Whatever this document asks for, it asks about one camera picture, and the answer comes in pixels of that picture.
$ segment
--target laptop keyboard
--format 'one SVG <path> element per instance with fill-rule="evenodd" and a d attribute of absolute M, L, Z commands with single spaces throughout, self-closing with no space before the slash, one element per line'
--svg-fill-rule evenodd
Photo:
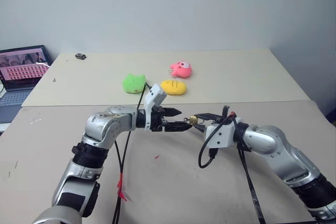
<path fill-rule="evenodd" d="M 21 105 L 30 92 L 31 90 L 5 93 L 4 96 L 0 98 L 0 106 Z"/>

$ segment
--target beige table surface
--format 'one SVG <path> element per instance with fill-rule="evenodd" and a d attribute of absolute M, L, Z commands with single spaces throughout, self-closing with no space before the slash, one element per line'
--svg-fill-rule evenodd
<path fill-rule="evenodd" d="M 140 95 L 122 90 L 128 73 L 161 83 L 181 60 L 193 68 L 183 80 L 187 92 L 168 96 L 166 104 L 309 99 L 269 49 L 74 55 L 60 54 L 23 106 L 133 104 Z"/>
<path fill-rule="evenodd" d="M 185 104 L 177 117 L 219 113 L 223 104 Z M 312 101 L 231 103 L 245 122 L 276 125 L 335 185 L 335 128 Z M 106 106 L 22 108 L 0 137 L 0 223 L 30 223 L 51 204 L 71 148 L 91 114 Z M 126 134 L 118 137 L 123 148 Z M 257 223 L 244 170 L 234 147 L 200 169 L 201 133 L 132 134 L 124 171 L 120 223 Z M 96 207 L 83 223 L 111 223 L 119 166 L 114 147 L 105 161 Z M 312 220 L 303 203 L 255 154 L 247 164 L 267 223 Z"/>

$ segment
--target cable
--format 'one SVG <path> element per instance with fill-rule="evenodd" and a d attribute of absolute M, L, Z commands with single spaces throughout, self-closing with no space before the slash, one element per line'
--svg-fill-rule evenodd
<path fill-rule="evenodd" d="M 223 119 L 219 125 L 214 129 L 214 131 L 210 134 L 210 136 L 205 140 L 204 144 L 202 145 L 202 148 L 201 150 L 199 151 L 200 153 L 198 154 L 198 166 L 200 168 L 205 168 L 207 167 L 209 164 L 211 164 L 212 160 L 215 158 L 215 155 L 217 153 L 217 151 L 214 151 L 213 154 L 211 155 L 210 159 L 208 162 L 206 162 L 205 165 L 202 165 L 201 162 L 202 162 L 202 155 L 203 155 L 203 152 L 204 152 L 204 149 L 206 147 L 206 145 L 208 144 L 208 142 L 210 141 L 210 139 L 216 134 L 216 132 L 219 130 L 220 127 L 222 127 L 222 125 L 224 123 L 227 123 L 229 120 L 229 118 L 225 118 Z"/>
<path fill-rule="evenodd" d="M 141 103 L 141 100 L 142 100 L 142 97 L 143 97 L 143 94 L 145 92 L 146 87 L 150 87 L 150 86 L 147 83 L 145 83 L 145 85 L 143 86 L 143 89 L 142 89 L 142 92 L 141 92 L 141 96 L 140 96 L 138 105 L 136 106 L 137 110 L 140 107 L 140 103 Z M 131 136 L 131 131 L 129 131 L 128 135 L 127 135 L 127 139 L 126 139 L 126 143 L 125 143 L 125 148 L 124 148 L 124 152 L 123 152 L 123 155 L 122 155 L 122 161 L 121 161 L 121 158 L 120 158 L 120 153 L 119 153 L 119 148 L 118 148 L 118 145 L 117 145 L 117 141 L 114 142 L 115 145 L 116 145 L 116 150 L 117 150 L 117 155 L 118 155 L 118 161 L 119 161 L 119 167 L 120 167 L 121 177 L 122 177 L 122 173 L 123 173 L 123 170 L 124 170 L 126 150 L 127 150 L 127 147 L 128 147 L 128 142 L 130 140 L 130 136 Z M 120 198 L 120 195 L 118 195 L 118 199 L 117 199 L 117 203 L 116 203 L 116 208 L 114 209 L 114 215 L 113 215 L 112 224 L 118 224 L 119 223 L 120 209 L 121 209 L 121 198 Z"/>
<path fill-rule="evenodd" d="M 233 124 L 235 125 L 236 132 L 237 132 L 237 134 L 240 138 L 240 143 L 237 144 L 237 149 L 238 149 L 238 154 L 239 154 L 239 157 L 240 157 L 241 164 L 243 165 L 243 168 L 244 168 L 244 171 L 245 171 L 245 174 L 246 174 L 247 183 L 248 183 L 248 187 L 250 188 L 253 205 L 256 209 L 256 213 L 257 213 L 257 216 L 258 216 L 259 223 L 260 224 L 266 224 L 265 219 L 264 219 L 264 215 L 262 213 L 262 210 L 261 210 L 261 207 L 260 207 L 260 204 L 259 204 L 259 200 L 258 200 L 256 191 L 254 189 L 251 177 L 250 177 L 250 175 L 248 173 L 248 169 L 247 169 L 244 148 L 248 148 L 248 147 L 247 147 L 246 143 L 244 142 L 242 133 L 238 128 L 237 121 L 236 121 L 236 118 L 234 116 L 232 117 L 232 121 L 233 121 Z"/>

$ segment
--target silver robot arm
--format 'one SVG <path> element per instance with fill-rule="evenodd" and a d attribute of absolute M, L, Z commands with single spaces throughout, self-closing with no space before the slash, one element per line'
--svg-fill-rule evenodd
<path fill-rule="evenodd" d="M 194 126 L 204 132 L 206 140 L 227 117 L 228 107 L 222 116 L 197 114 L 190 117 Z M 197 119 L 212 120 L 209 126 L 197 124 Z M 241 143 L 241 138 L 248 149 L 262 157 L 273 172 L 288 185 L 304 202 L 307 210 L 319 223 L 336 223 L 336 188 L 326 180 L 314 163 L 303 152 L 293 147 L 282 130 L 275 126 L 248 125 L 241 118 L 228 120 L 208 141 L 209 156 L 218 148 L 225 148 L 234 143 Z"/>
<path fill-rule="evenodd" d="M 192 126 L 185 122 L 167 122 L 165 116 L 181 114 L 174 108 L 163 108 L 166 97 L 155 84 L 145 96 L 144 109 L 135 106 L 112 106 L 92 115 L 86 122 L 80 143 L 72 148 L 69 161 L 52 197 L 52 207 L 45 210 L 33 224 L 81 224 L 88 217 L 98 197 L 96 181 L 103 170 L 109 149 L 124 131 L 144 128 L 145 131 L 185 131 Z"/>

